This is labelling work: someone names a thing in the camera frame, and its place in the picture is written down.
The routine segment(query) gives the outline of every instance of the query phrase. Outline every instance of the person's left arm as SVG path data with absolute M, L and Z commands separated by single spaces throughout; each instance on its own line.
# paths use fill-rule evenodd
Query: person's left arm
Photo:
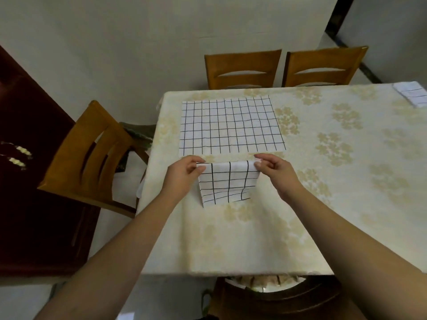
M 168 167 L 160 194 L 96 253 L 35 320 L 115 319 L 138 280 L 169 215 L 205 170 L 187 156 Z

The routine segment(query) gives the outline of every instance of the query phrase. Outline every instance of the chair backrest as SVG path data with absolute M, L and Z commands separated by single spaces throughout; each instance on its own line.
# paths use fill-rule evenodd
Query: chair backrest
M 133 218 L 135 208 L 112 199 L 115 169 L 131 146 L 131 136 L 92 101 L 62 142 L 38 188 Z
M 272 87 L 282 50 L 255 53 L 205 55 L 207 82 L 210 90 L 236 85 Z M 241 71 L 261 73 L 225 75 Z
M 286 55 L 282 87 L 315 82 L 348 85 L 367 50 L 368 46 L 289 52 Z M 319 68 L 339 70 L 299 73 Z

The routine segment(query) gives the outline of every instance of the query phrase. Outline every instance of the white cloth napkin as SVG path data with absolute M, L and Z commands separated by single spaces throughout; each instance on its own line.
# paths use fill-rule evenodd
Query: white cloth napkin
M 418 82 L 393 83 L 393 87 L 415 107 L 421 108 L 427 106 L 427 91 Z
M 259 171 L 255 161 L 203 163 L 205 171 L 199 176 L 203 207 L 243 201 L 250 198 L 249 188 L 255 187 Z

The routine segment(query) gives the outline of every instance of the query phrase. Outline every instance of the forearm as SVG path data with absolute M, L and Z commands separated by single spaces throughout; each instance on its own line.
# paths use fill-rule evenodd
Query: forearm
M 42 309 L 41 319 L 115 319 L 176 202 L 157 196 Z
M 419 269 L 307 190 L 294 193 L 289 204 L 366 315 L 382 319 L 427 317 L 427 278 Z

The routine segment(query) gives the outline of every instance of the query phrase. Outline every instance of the table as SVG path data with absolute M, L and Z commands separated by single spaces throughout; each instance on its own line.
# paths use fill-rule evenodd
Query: table
M 268 95 L 301 182 L 339 215 L 427 272 L 427 110 L 390 84 L 167 92 L 138 211 L 179 158 L 182 101 Z M 204 156 L 208 162 L 252 154 Z M 265 175 L 252 199 L 203 209 L 197 182 L 143 274 L 332 274 Z

